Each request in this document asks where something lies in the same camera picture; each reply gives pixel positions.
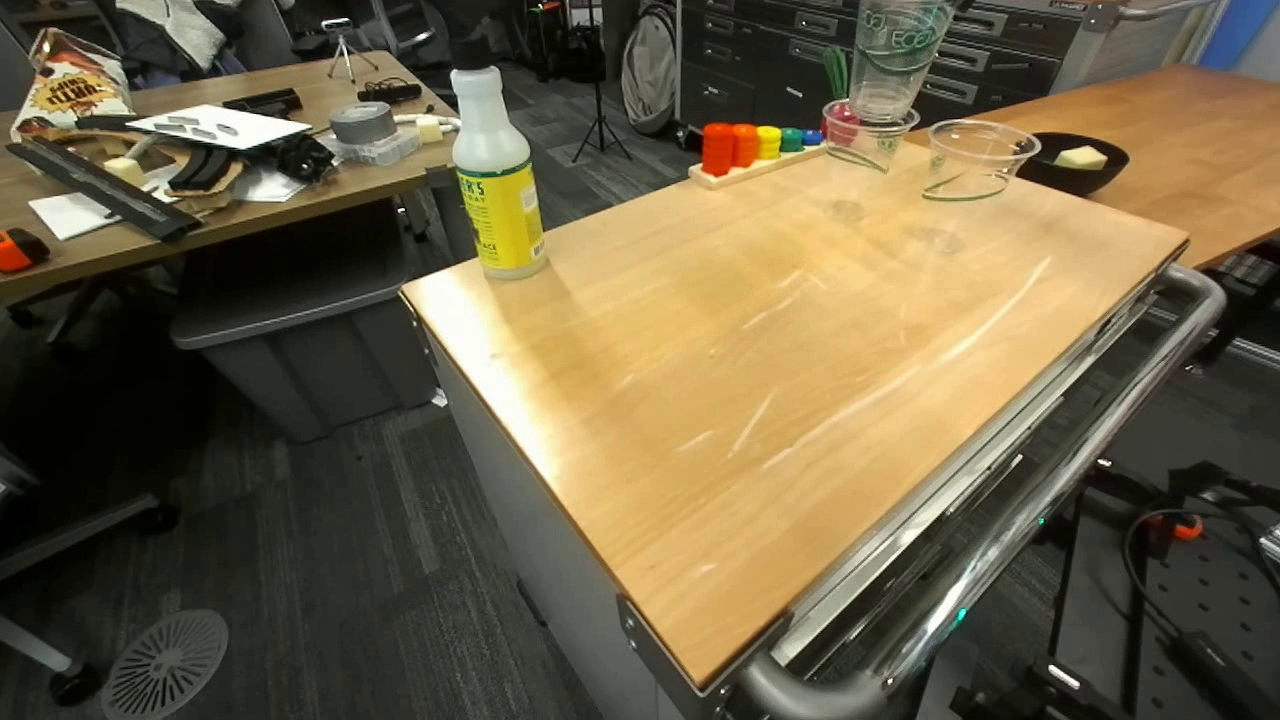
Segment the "grey tape roll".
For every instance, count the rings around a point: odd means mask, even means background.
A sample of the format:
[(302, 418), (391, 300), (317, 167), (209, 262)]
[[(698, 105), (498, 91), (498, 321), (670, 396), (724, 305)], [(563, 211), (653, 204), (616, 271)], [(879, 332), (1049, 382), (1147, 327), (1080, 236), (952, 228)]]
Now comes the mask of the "grey tape roll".
[(396, 132), (391, 107), (384, 101), (355, 101), (342, 107), (330, 129), (342, 146), (375, 146)]

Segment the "green stacking disc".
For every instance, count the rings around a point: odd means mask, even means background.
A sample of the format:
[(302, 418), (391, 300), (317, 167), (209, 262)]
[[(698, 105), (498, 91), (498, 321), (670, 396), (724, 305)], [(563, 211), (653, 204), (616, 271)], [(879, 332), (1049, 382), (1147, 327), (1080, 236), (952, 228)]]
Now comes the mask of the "green stacking disc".
[(804, 129), (779, 129), (779, 152), (800, 152), (804, 147)]

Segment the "black keyboard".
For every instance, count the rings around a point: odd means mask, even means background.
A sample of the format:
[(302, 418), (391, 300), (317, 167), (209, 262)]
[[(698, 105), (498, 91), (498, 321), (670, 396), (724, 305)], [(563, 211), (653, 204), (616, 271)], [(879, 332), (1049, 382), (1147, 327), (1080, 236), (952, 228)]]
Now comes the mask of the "black keyboard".
[(59, 183), (101, 202), (105, 207), (112, 207), (122, 220), (135, 225), (153, 239), (172, 246), (172, 239), (202, 228), (196, 218), (124, 183), (122, 177), (87, 163), (78, 152), (49, 146), (49, 139), (11, 146), (11, 158), (33, 163), (37, 174), (46, 174), (49, 180), (59, 180)]

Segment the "white paper sheet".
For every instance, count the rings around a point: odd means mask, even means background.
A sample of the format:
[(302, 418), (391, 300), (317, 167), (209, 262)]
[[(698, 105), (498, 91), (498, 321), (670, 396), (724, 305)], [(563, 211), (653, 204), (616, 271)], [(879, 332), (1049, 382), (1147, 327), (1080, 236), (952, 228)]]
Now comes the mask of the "white paper sheet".
[(281, 115), (259, 115), (259, 111), (239, 111), (220, 105), (193, 105), (193, 107), (141, 115), (135, 132), (248, 152), (248, 147), (303, 132), (303, 120), (281, 120)]

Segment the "orange stacking disc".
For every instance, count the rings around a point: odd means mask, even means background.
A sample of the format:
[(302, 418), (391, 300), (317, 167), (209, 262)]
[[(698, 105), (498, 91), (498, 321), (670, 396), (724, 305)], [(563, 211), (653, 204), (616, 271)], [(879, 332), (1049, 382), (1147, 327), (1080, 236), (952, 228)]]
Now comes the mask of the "orange stacking disc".
[(759, 158), (758, 125), (733, 125), (733, 167), (754, 167)]

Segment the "orange-red stacking disc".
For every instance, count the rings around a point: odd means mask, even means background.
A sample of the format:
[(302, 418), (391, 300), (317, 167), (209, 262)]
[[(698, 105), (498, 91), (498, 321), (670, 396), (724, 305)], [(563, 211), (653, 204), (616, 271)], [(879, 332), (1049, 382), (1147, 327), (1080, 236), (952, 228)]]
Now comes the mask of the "orange-red stacking disc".
[(702, 139), (702, 167), (724, 177), (735, 162), (735, 139), (729, 125), (709, 125)]

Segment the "brown office desk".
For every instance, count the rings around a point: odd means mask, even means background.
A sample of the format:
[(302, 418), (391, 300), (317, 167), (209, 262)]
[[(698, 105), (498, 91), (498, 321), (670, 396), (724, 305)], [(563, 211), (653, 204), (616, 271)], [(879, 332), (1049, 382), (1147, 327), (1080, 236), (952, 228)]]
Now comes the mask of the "brown office desk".
[[(87, 283), (342, 207), (391, 202), (417, 190), (427, 174), (444, 174), (455, 115), (438, 91), (422, 91), (406, 111), (391, 115), (396, 132), (387, 162), (348, 162), (342, 147), (332, 147), (330, 120), (355, 105), (355, 91), (369, 81), (414, 81), (414, 74), (387, 52), (361, 52), (351, 74), (336, 74), (330, 60), (281, 63), (239, 75), (145, 88), (129, 95), (129, 115), (81, 115), (74, 129), (33, 138), (78, 152), (124, 183), (196, 218), (202, 228), (172, 246), (145, 236), (101, 202), (49, 180), (11, 158), (11, 146), (25, 139), (3, 139), (0, 228), (9, 254), (0, 305), (25, 305), (70, 283)], [(303, 132), (248, 152), (135, 132), (141, 115), (193, 105), (303, 120)]]

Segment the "snack chip bag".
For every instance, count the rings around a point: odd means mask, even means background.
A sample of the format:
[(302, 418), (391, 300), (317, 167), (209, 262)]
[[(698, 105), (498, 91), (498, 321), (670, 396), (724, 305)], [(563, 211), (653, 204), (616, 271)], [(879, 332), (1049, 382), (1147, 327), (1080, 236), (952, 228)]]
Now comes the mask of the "snack chip bag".
[(74, 129), (81, 115), (129, 115), (129, 75), (112, 50), (64, 30), (40, 30), (33, 50), (33, 84), (9, 129), (11, 139)]

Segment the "black bowl with butter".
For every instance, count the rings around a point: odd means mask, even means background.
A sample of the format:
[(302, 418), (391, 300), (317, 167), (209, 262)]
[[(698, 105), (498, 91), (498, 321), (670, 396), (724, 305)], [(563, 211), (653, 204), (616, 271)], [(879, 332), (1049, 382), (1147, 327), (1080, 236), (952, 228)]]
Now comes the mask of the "black bowl with butter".
[(1114, 139), (1080, 132), (1040, 132), (1040, 152), (1021, 167), (1024, 180), (1092, 196), (1129, 167), (1129, 152)]

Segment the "clear plastic cup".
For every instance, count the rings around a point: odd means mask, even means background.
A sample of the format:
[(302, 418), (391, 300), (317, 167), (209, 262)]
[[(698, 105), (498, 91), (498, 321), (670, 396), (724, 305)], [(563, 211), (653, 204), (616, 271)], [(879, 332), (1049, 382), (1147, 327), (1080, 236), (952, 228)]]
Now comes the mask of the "clear plastic cup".
[(916, 105), (952, 17), (952, 0), (859, 0), (853, 107), (864, 125), (902, 120)]
[(859, 120), (847, 101), (830, 101), (821, 115), (826, 147), (876, 174), (891, 167), (902, 139), (916, 125), (916, 107), (909, 107), (902, 120)]
[(996, 120), (938, 120), (928, 129), (923, 202), (990, 202), (1040, 152), (1032, 132)]

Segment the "yellow stacking disc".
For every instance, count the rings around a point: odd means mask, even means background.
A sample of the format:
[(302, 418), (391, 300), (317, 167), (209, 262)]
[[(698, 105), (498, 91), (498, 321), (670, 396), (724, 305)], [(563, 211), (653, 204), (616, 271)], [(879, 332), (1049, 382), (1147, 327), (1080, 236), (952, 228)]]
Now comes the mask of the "yellow stacking disc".
[(775, 162), (779, 158), (779, 129), (775, 125), (759, 125), (758, 139), (759, 139), (759, 162)]

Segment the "spray bottle yellow label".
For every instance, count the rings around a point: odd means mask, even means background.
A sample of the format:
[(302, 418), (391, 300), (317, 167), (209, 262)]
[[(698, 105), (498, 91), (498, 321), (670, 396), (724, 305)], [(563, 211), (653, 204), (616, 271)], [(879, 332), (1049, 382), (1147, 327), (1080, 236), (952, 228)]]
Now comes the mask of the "spray bottle yellow label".
[(462, 111), (451, 167), (478, 228), (481, 268), (529, 278), (546, 266), (546, 220), (532, 147), (507, 115), (502, 68), (455, 68), (451, 91)]

